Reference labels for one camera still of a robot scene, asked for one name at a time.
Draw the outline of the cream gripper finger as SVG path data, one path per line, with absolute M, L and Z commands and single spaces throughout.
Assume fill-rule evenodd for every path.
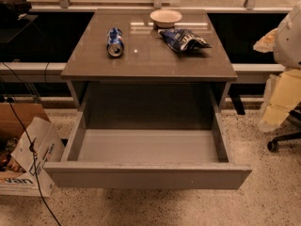
M 272 29 L 253 45 L 253 49 L 260 53 L 272 52 L 274 49 L 276 34 L 277 29 Z
M 263 94 L 258 128 L 272 132 L 287 119 L 289 113 L 301 103 L 301 71 L 286 70 L 270 75 Z

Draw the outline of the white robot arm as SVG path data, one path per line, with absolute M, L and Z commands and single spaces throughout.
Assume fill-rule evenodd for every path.
M 266 82 L 264 102 L 258 128 L 276 130 L 301 103 L 301 2 L 280 22 L 277 28 L 261 37 L 254 45 L 257 52 L 272 52 L 276 63 L 285 67 L 279 76 Z

